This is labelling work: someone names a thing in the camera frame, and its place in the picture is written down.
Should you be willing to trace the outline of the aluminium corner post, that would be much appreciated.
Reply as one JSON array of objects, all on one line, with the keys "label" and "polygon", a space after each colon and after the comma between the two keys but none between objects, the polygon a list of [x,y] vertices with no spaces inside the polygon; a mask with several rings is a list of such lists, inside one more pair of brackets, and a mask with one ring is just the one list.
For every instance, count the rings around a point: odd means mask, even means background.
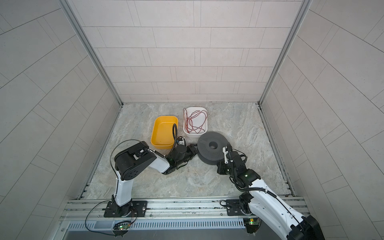
[{"label": "aluminium corner post", "polygon": [[270,78],[269,78],[269,80],[268,80],[268,82],[266,84],[266,88],[263,91],[263,94],[262,94],[261,99],[259,101],[259,106],[262,106],[263,103],[266,101],[267,95],[268,95],[268,93],[269,93],[269,91],[270,91],[270,89],[272,87],[272,84],[273,84],[273,82],[274,82],[274,80],[275,80],[275,78],[276,78],[276,76],[277,76],[277,74],[278,74],[278,72],[279,72],[283,62],[284,62],[285,57],[288,54],[288,51],[289,51],[289,49],[290,49],[290,47],[291,47],[291,45],[292,45],[292,43],[293,43],[293,41],[294,41],[298,31],[300,29],[300,26],[301,26],[301,24],[302,24],[302,22],[303,22],[303,20],[304,20],[304,18],[306,16],[306,14],[307,14],[309,8],[310,8],[311,3],[312,3],[311,0],[304,0],[304,1],[302,1],[301,6],[299,8],[299,11],[297,13],[297,16],[296,16],[296,18],[295,18],[295,20],[293,22],[293,25],[292,25],[292,27],[291,27],[291,29],[289,31],[289,34],[288,34],[288,36],[287,36],[287,38],[286,38],[286,40],[284,42],[283,48],[282,48],[282,50],[280,52],[280,55],[279,55],[279,57],[277,59],[277,62],[275,64],[275,66],[274,66],[274,68],[272,70],[272,73],[270,75]]},{"label": "aluminium corner post", "polygon": [[115,96],[115,99],[117,100],[118,104],[120,105],[120,108],[124,105],[121,101],[119,94],[117,93],[115,87],[113,86],[107,72],[105,71],[104,67],[102,66],[102,63],[100,59],[98,58],[94,48],[91,46],[91,43],[89,42],[85,32],[82,29],[82,26],[80,25],[79,21],[77,20],[71,6],[69,5],[69,2],[66,0],[58,0],[60,7],[62,8],[65,16],[67,17],[68,21],[70,22],[71,26],[73,27],[75,33],[77,34],[80,42],[82,43],[83,47],[87,51],[91,61],[95,65],[96,69],[98,70],[99,74],[103,78],[103,80],[106,82],[110,90],[112,91],[113,95]]}]

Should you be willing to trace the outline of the circuit board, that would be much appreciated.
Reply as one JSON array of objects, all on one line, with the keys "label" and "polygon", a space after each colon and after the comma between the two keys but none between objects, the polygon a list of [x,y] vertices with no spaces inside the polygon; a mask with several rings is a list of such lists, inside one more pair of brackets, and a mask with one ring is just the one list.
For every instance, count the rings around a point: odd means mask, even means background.
[{"label": "circuit board", "polygon": [[248,218],[243,219],[244,226],[246,228],[247,234],[253,234],[259,230],[262,220],[260,218]]},{"label": "circuit board", "polygon": [[113,227],[114,231],[128,231],[131,227],[131,221],[122,221],[119,223],[116,223]]}]

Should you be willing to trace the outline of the aluminium corner post right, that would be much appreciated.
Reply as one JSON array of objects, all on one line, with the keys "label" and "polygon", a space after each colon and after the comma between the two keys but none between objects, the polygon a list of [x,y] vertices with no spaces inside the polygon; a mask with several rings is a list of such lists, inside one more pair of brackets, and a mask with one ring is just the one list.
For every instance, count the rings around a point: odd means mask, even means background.
[{"label": "aluminium corner post right", "polygon": [[301,26],[301,24],[302,24],[302,22],[303,22],[303,20],[304,20],[304,18],[306,16],[306,14],[307,14],[309,8],[310,8],[311,3],[312,3],[311,0],[304,0],[304,1],[302,1],[301,6],[299,8],[299,11],[297,13],[297,16],[296,16],[296,18],[295,18],[295,20],[293,22],[293,25],[292,25],[292,27],[291,27],[291,29],[289,31],[289,34],[288,34],[288,36],[287,36],[287,38],[286,38],[286,40],[284,42],[283,48],[282,48],[282,50],[280,52],[280,55],[279,55],[279,57],[277,59],[277,62],[275,64],[275,66],[274,66],[274,68],[272,70],[272,73],[270,75],[270,78],[269,78],[269,80],[268,80],[268,82],[266,84],[266,88],[263,91],[263,94],[262,94],[261,99],[259,101],[259,106],[262,106],[263,103],[266,101],[267,95],[268,95],[268,93],[269,93],[269,91],[270,91],[270,89],[272,87],[272,84],[273,84],[273,82],[274,82],[274,80],[275,80],[275,78],[276,78],[276,76],[277,76],[277,74],[278,74],[278,72],[279,72],[283,62],[284,62],[285,57],[288,54],[288,51],[289,51],[289,49],[290,49],[290,47],[291,47],[291,45],[292,45],[292,43],[293,43],[293,41],[294,41],[298,31],[300,29],[300,26]]}]

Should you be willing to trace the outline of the right circuit board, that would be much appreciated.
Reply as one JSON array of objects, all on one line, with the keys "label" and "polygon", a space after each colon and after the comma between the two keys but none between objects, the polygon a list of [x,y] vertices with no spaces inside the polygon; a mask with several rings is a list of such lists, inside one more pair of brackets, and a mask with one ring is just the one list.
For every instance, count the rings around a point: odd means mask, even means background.
[{"label": "right circuit board", "polygon": [[246,228],[247,234],[253,234],[259,230],[262,220],[260,218],[248,218],[243,219],[244,226]]}]

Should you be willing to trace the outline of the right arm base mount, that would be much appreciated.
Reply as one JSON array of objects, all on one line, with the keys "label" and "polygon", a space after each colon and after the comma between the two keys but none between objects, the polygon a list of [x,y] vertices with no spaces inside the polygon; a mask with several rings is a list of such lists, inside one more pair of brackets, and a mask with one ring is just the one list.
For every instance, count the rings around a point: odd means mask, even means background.
[{"label": "right arm base mount", "polygon": [[227,211],[228,216],[250,216],[250,209],[241,200],[220,200],[219,204]]}]

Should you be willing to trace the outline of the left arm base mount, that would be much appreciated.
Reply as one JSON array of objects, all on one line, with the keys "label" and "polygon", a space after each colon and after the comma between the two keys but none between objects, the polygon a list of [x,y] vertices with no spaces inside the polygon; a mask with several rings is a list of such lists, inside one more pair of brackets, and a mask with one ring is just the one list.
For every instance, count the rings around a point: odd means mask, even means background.
[{"label": "left arm base mount", "polygon": [[144,217],[147,205],[147,201],[130,201],[120,207],[115,200],[109,201],[104,209],[104,218]]}]

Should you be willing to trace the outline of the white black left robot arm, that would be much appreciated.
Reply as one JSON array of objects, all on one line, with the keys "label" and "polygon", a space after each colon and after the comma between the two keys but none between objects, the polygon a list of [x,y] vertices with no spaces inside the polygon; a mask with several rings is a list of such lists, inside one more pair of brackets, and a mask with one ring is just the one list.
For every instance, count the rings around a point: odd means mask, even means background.
[{"label": "white black left robot arm", "polygon": [[121,151],[114,157],[115,173],[117,176],[116,192],[109,203],[108,209],[114,211],[113,215],[126,216],[133,208],[132,189],[136,178],[147,167],[153,168],[163,175],[169,175],[184,167],[198,153],[197,145],[184,142],[178,137],[178,127],[172,126],[173,146],[167,155],[162,155],[150,149],[144,141]]}]

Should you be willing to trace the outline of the white plastic tray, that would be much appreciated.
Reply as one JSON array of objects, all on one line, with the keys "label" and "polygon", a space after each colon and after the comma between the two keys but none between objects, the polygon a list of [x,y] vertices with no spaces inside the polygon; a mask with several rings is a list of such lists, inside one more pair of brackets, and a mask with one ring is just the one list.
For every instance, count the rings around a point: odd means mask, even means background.
[{"label": "white plastic tray", "polygon": [[205,108],[184,108],[183,114],[183,131],[188,137],[199,137],[208,131],[208,112]]}]

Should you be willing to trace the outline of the aluminium corner post left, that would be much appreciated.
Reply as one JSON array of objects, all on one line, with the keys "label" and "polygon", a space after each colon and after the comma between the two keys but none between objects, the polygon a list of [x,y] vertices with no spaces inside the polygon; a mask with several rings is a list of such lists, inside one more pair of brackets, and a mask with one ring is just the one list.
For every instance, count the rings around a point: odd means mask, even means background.
[{"label": "aluminium corner post left", "polygon": [[115,96],[115,99],[117,100],[118,104],[120,105],[120,108],[124,105],[121,101],[119,94],[117,93],[115,87],[113,86],[107,72],[105,71],[104,67],[102,66],[102,63],[100,59],[98,58],[94,48],[91,46],[91,43],[89,42],[85,32],[82,29],[82,26],[80,25],[79,21],[77,20],[71,6],[69,5],[69,2],[66,0],[58,0],[60,7],[62,8],[65,16],[67,17],[68,21],[70,22],[71,26],[73,27],[75,33],[77,34],[80,42],[82,43],[83,47],[87,51],[91,61],[95,65],[96,69],[98,70],[99,74],[103,78],[103,80],[106,82],[110,90],[112,91],[113,95]]}]

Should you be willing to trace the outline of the grey perforated cable spool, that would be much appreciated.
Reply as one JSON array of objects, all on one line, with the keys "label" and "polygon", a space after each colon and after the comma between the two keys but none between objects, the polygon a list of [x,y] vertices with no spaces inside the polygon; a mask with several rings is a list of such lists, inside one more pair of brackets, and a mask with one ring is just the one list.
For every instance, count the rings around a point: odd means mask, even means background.
[{"label": "grey perforated cable spool", "polygon": [[198,139],[197,149],[200,160],[208,165],[217,165],[224,160],[223,148],[227,146],[228,140],[217,132],[207,132]]}]

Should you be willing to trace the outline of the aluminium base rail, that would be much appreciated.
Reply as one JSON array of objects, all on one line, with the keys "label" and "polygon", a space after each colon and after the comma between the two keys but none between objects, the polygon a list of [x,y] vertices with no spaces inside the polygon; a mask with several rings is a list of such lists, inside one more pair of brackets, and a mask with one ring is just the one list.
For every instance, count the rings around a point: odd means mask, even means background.
[{"label": "aluminium base rail", "polygon": [[[175,198],[175,199],[142,199],[145,205],[134,205],[139,212],[139,220],[159,219],[213,219],[213,218],[246,218],[239,210],[229,210],[220,202],[224,197],[217,198]],[[68,201],[60,221],[81,220],[134,220],[132,217],[105,218],[107,200],[72,200]]]}]

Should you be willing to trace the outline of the yellow plastic tray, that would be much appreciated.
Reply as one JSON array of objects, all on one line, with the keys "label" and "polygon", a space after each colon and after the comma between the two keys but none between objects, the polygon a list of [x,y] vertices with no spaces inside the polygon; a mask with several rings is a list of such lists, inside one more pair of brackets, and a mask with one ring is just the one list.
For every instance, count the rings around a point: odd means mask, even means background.
[{"label": "yellow plastic tray", "polygon": [[158,117],[154,123],[151,144],[159,150],[171,149],[175,142],[173,126],[178,125],[178,122],[178,118],[175,116]]}]

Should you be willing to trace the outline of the left circuit board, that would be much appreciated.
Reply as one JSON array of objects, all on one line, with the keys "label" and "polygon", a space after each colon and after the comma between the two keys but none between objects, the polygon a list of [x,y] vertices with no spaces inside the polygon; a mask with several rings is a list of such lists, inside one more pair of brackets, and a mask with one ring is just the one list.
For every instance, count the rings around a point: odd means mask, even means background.
[{"label": "left circuit board", "polygon": [[131,221],[122,221],[119,223],[116,223],[113,227],[114,231],[128,231],[131,227]]}]

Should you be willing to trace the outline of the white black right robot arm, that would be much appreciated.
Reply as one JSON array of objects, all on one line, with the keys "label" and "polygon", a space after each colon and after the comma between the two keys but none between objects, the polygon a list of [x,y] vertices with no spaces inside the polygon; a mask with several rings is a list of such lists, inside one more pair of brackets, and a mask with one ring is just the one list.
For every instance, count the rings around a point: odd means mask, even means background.
[{"label": "white black right robot arm", "polygon": [[307,217],[284,202],[267,186],[261,176],[246,167],[243,155],[232,148],[223,147],[224,160],[218,172],[230,176],[231,182],[242,192],[240,209],[246,215],[255,215],[266,223],[282,240],[324,240],[318,221]]}]

